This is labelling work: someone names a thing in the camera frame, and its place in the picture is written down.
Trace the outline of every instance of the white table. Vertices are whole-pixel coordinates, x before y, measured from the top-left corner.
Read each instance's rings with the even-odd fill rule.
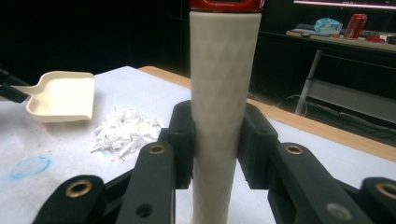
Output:
[[[191,98],[190,90],[131,67],[95,76],[92,120],[41,123],[24,105],[1,102],[0,222],[31,223],[41,205],[66,179],[98,175],[105,182],[134,167],[134,158],[114,160],[91,154],[94,130],[108,113],[134,109],[169,124],[173,106]],[[337,179],[359,188],[367,176],[396,179],[396,163],[354,150],[271,120],[281,142],[304,145]],[[230,223],[275,223],[267,192],[250,190],[238,166],[230,207]],[[190,223],[191,187],[177,190],[177,223]]]

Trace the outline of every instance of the white cylindrical tube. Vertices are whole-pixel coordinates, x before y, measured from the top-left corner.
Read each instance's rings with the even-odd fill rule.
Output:
[[[261,13],[191,12],[194,224],[225,224]]]

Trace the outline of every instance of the black bolt hole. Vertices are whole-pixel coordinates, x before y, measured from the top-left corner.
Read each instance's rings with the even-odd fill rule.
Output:
[[[394,195],[396,197],[396,189],[391,188],[389,186],[384,186],[384,191],[386,191],[388,194]]]
[[[165,147],[163,146],[153,146],[148,150],[149,153],[151,154],[161,154],[165,152]]]
[[[296,146],[286,146],[286,150],[289,153],[295,154],[295,155],[299,155],[299,154],[302,154],[304,152],[302,148],[296,147]]]
[[[87,185],[86,185],[86,184],[77,184],[77,185],[75,185],[75,186],[72,188],[72,190],[73,190],[74,192],[80,192],[80,191],[83,191],[85,188],[87,188]]]
[[[136,209],[136,214],[142,218],[151,216],[151,214],[152,214],[151,204],[148,204],[148,203],[140,204]]]

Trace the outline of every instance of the red cap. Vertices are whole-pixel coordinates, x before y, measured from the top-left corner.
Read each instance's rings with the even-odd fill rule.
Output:
[[[190,8],[198,11],[260,12],[263,6],[264,0],[190,0]]]
[[[377,43],[385,42],[384,39],[381,39],[381,38],[375,37],[375,36],[367,36],[367,37],[366,37],[366,40],[372,41],[372,42],[377,42]]]

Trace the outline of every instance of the shredded paper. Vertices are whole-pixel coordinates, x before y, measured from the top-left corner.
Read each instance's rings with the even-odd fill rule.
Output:
[[[156,119],[147,119],[133,110],[107,114],[96,131],[92,152],[110,153],[122,160],[136,153],[145,144],[158,139],[163,125]]]

